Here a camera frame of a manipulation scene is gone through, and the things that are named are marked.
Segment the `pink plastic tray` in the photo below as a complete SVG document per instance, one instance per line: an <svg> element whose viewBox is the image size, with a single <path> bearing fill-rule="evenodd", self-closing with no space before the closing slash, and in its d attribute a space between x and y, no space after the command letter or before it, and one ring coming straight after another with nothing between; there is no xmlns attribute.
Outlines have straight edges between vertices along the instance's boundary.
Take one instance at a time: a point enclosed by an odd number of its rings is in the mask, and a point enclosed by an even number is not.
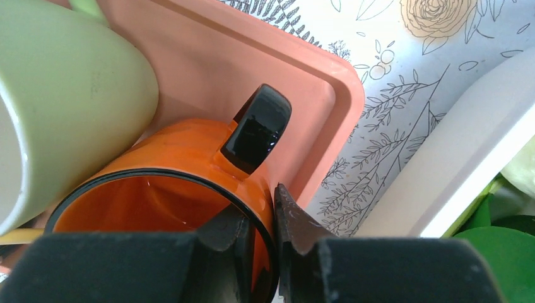
<svg viewBox="0 0 535 303"><path fill-rule="evenodd" d="M51 0L67 6L67 0ZM149 59L160 105L146 135L188 117L230 121L267 83L292 117L268 158L301 207L314 196L363 110L363 88L339 57L216 0L102 0L112 29Z"/></svg>

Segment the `yellow object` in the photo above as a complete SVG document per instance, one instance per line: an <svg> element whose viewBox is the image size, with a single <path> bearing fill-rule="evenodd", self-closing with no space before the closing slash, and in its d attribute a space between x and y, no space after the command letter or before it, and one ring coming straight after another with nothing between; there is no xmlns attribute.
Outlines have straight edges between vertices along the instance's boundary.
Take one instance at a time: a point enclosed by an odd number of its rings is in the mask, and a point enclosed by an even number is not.
<svg viewBox="0 0 535 303"><path fill-rule="evenodd" d="M0 237L0 245L29 244L39 238L44 229L14 229Z"/></svg>

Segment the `floral paper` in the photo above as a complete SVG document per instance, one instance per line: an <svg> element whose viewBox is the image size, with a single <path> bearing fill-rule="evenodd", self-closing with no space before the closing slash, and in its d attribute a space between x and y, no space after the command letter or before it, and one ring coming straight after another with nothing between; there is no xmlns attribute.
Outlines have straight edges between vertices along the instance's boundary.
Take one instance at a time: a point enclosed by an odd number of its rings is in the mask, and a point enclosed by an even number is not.
<svg viewBox="0 0 535 303"><path fill-rule="evenodd" d="M533 0L220 1L342 57L362 80L361 119L307 208L343 237L462 93L535 45Z"/></svg>

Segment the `white mug rim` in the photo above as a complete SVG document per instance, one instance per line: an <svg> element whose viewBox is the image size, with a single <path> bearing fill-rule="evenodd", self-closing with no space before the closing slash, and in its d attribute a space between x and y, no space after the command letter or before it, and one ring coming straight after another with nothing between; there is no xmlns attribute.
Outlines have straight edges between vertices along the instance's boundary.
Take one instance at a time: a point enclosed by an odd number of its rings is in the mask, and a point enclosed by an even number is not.
<svg viewBox="0 0 535 303"><path fill-rule="evenodd" d="M29 198L29 189L30 189L30 172L29 166L29 152L28 145L26 143L26 134L23 129L22 122L16 112L15 103L13 102L14 97L10 94L8 88L6 87L2 77L0 75L0 119L6 119L11 121L8 125L11 125L12 128L8 129L8 132L15 132L15 136L11 138L16 138L15 140L8 141L8 144L18 145L19 153L13 157L7 157L6 155L0 156L0 163L3 161L17 161L20 163L18 166L20 168L21 179L19 181L12 180L12 174L9 172L0 172L0 182L14 182L12 190L14 192L9 195L4 195L4 197L13 197L16 196L14 201L5 201L2 196L0 196L0 235L3 235L15 228L17 228L18 221L21 220L22 214L25 212L28 198Z"/></svg>

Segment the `black mug rim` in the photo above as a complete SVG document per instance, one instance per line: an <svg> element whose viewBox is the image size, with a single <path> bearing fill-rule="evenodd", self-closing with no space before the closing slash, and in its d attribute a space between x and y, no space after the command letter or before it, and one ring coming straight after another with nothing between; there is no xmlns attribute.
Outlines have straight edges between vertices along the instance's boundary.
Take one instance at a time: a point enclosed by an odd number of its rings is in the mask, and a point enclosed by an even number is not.
<svg viewBox="0 0 535 303"><path fill-rule="evenodd" d="M269 288L268 297L266 302L271 302L275 296L277 290L278 278L279 278L279 265L278 265L278 252L275 246L274 239L271 237L271 234L267 228L262 224L260 219L254 214L254 212L247 206L242 200L232 194L230 191L227 191L224 187L206 180L205 178L198 177L196 175L189 174L187 172L181 172L178 170L172 169L160 169L160 168L140 168L140 169L126 169L120 170L117 172L111 172L109 174L101 175L96 177L88 182L83 183L78 186L74 191L67 195L54 209L52 212L46 226L45 234L52 233L56 222L63 213L63 211L69 207L72 202L78 199L82 194L87 193L89 190L102 185L106 182L115 181L119 179L125 179L128 177L142 176L142 175L159 175L165 177L178 178L196 184L205 186L209 189L212 189L228 199L234 206L236 206L253 224L254 227L258 230L258 233L262 237L267 249L267 255L271 263L271 286Z"/></svg>

